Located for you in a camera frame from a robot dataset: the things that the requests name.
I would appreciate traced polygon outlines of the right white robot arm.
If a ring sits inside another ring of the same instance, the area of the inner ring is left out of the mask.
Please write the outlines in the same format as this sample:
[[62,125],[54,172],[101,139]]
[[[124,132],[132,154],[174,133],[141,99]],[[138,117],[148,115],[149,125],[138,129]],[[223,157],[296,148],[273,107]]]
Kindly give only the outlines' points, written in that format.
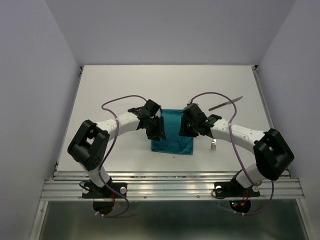
[[276,129],[254,130],[232,124],[221,116],[206,116],[196,103],[182,110],[179,135],[183,137],[207,136],[239,146],[254,155],[255,163],[240,170],[230,181],[231,192],[242,195],[249,187],[263,180],[276,181],[288,168],[295,156]]

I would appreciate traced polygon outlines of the teal cloth napkin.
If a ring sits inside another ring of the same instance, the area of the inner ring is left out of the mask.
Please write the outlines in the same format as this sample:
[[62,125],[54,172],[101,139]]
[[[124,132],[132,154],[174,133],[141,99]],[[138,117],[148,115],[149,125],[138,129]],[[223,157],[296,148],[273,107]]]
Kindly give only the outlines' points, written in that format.
[[183,112],[180,109],[164,109],[164,132],[166,140],[151,141],[151,151],[174,155],[193,155],[194,139],[180,136],[181,119]]

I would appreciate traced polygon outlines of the metal fork black handle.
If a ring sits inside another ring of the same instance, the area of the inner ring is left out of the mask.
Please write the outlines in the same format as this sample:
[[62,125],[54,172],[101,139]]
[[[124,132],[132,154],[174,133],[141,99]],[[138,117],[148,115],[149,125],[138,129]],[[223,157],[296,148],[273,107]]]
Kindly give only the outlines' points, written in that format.
[[217,147],[217,140],[213,138],[210,144],[210,151],[216,151],[216,147]]

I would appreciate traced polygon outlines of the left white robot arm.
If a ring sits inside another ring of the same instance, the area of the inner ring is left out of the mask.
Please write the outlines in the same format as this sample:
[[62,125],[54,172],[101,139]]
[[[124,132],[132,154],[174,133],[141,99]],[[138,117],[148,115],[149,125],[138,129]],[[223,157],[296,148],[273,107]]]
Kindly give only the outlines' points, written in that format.
[[68,154],[82,166],[100,197],[111,193],[111,177],[103,167],[108,142],[140,129],[146,131],[149,140],[166,139],[162,108],[151,99],[144,106],[130,108],[114,119],[101,122],[85,120],[71,140]]

